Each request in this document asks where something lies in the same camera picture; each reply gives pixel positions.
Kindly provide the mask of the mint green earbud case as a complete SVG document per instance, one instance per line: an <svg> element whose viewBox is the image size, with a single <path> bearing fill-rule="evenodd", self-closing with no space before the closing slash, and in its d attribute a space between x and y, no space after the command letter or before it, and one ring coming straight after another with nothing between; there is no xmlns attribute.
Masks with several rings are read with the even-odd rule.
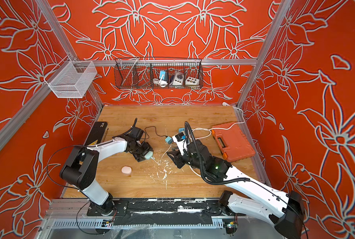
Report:
<svg viewBox="0 0 355 239"><path fill-rule="evenodd" d="M145 158L146 160L152 159L152 158L153 158L153 152L152 152L152 151L149 151L149 152L144 156L144 158Z"/></svg>

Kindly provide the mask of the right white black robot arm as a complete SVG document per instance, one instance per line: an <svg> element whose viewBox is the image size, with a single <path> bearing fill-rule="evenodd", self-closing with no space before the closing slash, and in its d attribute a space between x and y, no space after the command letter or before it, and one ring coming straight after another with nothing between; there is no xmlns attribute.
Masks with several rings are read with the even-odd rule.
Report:
<svg viewBox="0 0 355 239"><path fill-rule="evenodd" d="M200 141L182 144L182 150L167 152L178 167L197 168L210 185L225 185L245 197L225 191L220 203L235 214L245 214L271 224L287 239L299 239L306 230L305 206L300 193L276 190L246 175L230 162L213 156Z"/></svg>

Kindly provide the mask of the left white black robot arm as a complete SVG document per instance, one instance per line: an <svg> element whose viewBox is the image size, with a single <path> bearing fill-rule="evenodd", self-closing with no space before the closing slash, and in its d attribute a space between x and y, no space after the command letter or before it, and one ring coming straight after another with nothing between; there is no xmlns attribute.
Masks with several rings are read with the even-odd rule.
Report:
<svg viewBox="0 0 355 239"><path fill-rule="evenodd" d="M137 162L151 159L152 147L146 141L141 142L144 133L142 129L133 126L125 134L109 141L97 145L74 146L60 171L60 178L81 191L100 214L110 214L114 210L113 197L96 180L98 163L122 152L132 154Z"/></svg>

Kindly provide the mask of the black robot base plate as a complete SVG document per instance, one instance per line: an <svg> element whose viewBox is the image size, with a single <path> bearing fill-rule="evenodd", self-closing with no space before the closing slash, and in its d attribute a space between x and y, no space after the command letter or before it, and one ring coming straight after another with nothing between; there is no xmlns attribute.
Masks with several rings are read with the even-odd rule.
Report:
<svg viewBox="0 0 355 239"><path fill-rule="evenodd" d="M117 198L107 214L96 204L88 202L88 217L124 218L152 214L203 214L205 216L235 216L218 198Z"/></svg>

